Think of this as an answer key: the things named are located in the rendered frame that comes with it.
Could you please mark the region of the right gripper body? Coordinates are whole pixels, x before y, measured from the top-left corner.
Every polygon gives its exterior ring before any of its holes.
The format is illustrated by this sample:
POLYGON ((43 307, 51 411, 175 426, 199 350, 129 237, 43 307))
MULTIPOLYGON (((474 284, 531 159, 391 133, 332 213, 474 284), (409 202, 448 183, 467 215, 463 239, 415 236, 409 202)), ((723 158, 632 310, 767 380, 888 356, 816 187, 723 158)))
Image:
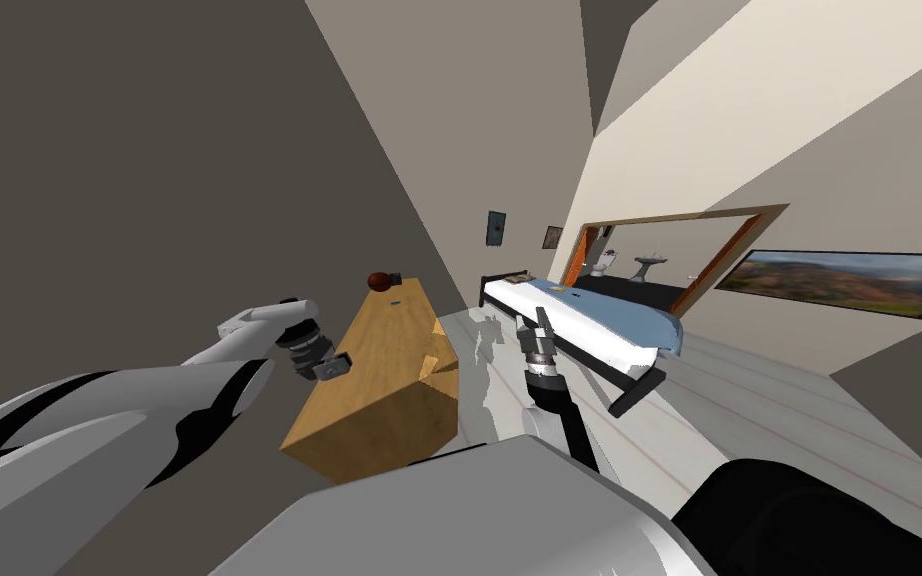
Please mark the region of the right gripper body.
POLYGON ((516 329, 522 354, 526 356, 555 356, 554 333, 544 328, 520 326, 516 329))

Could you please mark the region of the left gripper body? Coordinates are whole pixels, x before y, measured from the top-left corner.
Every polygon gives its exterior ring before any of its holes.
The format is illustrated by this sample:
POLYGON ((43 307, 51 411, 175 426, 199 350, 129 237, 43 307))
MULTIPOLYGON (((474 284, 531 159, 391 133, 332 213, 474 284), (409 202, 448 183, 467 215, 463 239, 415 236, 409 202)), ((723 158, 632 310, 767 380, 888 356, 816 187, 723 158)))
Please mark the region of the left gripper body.
POLYGON ((309 381, 329 381, 350 372, 353 362, 347 353, 337 353, 326 358, 294 358, 295 371, 309 381))

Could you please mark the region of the white bed with blue blanket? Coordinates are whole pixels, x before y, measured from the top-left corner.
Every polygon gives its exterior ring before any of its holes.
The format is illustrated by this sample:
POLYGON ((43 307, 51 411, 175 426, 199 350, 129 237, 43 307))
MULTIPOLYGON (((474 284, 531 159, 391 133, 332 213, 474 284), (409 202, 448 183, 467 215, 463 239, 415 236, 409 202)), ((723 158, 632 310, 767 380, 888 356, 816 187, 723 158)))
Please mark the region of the white bed with blue blanket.
POLYGON ((684 331, 675 316, 595 292, 535 278, 511 284, 505 276, 484 276, 479 304, 490 303, 510 317, 537 320, 544 306, 566 354, 622 390, 608 411, 619 418, 666 379, 656 367, 659 354, 681 354, 684 331))

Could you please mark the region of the wooden dresser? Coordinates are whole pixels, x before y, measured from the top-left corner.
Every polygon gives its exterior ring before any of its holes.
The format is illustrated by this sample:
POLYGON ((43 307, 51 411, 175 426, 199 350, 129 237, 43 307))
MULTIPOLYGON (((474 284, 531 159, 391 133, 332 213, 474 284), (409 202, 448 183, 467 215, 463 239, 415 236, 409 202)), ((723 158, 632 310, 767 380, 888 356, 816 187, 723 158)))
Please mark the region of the wooden dresser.
POLYGON ((369 292, 280 450, 335 484, 433 456, 458 433, 459 363, 416 278, 369 292))

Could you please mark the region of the orange door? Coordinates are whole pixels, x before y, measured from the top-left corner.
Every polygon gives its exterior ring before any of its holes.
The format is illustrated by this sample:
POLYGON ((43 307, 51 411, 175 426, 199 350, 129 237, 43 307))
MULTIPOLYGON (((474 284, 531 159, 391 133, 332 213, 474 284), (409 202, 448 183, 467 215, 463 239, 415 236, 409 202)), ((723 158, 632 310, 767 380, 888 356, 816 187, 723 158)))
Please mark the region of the orange door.
POLYGON ((599 234, 599 230, 598 227, 585 227, 582 230, 580 240, 576 245, 569 266, 567 266, 567 271, 561 281, 562 285, 573 286, 576 283, 586 264, 588 253, 599 234))

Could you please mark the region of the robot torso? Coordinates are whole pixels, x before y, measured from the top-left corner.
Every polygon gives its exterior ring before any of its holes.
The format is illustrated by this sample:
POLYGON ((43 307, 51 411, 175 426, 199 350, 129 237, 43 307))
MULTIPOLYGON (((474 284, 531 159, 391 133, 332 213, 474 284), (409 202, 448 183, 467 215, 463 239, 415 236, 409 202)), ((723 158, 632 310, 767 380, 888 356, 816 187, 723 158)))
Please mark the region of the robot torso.
POLYGON ((716 576, 655 507, 518 436, 311 493, 209 576, 716 576))

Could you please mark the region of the landscape painting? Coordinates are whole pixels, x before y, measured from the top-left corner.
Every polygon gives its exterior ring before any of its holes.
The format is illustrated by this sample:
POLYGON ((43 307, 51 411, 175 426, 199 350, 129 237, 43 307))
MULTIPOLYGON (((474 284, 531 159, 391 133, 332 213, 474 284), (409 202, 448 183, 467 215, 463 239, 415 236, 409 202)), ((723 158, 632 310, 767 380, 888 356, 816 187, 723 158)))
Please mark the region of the landscape painting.
POLYGON ((715 288, 922 320, 922 253, 754 249, 715 288))

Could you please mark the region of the grey pedestal sink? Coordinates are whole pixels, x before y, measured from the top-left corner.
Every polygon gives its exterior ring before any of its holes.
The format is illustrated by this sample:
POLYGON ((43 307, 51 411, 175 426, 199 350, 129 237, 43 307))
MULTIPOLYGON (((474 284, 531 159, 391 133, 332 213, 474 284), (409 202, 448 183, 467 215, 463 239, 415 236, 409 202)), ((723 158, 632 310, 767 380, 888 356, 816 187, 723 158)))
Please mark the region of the grey pedestal sink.
POLYGON ((650 255, 636 257, 635 261, 640 266, 637 272, 630 278, 630 281, 633 283, 645 283, 645 277, 651 266, 666 263, 668 259, 658 255, 650 255))

